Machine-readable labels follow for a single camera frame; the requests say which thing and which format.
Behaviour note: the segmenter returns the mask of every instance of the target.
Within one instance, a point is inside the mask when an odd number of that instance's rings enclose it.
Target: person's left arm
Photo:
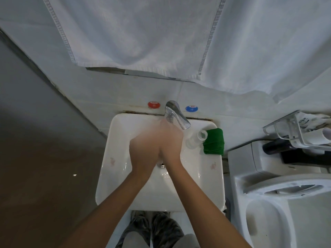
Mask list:
[[[104,248],[114,229],[149,179],[159,157],[153,131],[130,141],[132,172],[64,241],[60,248]]]

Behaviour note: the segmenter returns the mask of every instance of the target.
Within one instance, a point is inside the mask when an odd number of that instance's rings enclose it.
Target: round sticker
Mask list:
[[[198,107],[195,105],[190,105],[185,108],[187,112],[196,112],[198,110]]]
[[[148,103],[148,107],[150,107],[151,109],[157,109],[157,108],[160,108],[160,104],[155,101],[150,101]]]

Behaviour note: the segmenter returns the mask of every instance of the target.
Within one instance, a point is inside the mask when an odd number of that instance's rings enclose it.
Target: faucet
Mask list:
[[[164,109],[165,109],[164,117],[168,122],[173,124],[173,118],[175,117],[182,129],[186,130],[191,127],[190,122],[180,111],[179,104],[176,101],[174,100],[168,101]]]

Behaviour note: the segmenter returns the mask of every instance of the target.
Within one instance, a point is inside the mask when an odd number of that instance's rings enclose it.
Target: red sticker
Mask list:
[[[151,109],[157,109],[160,108],[160,104],[158,102],[154,102],[154,101],[150,101],[148,103],[148,107],[150,107]]]

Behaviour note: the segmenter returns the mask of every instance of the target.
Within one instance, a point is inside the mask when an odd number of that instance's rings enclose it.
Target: green cloth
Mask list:
[[[205,154],[224,154],[223,131],[220,128],[207,130],[208,137],[204,141]]]

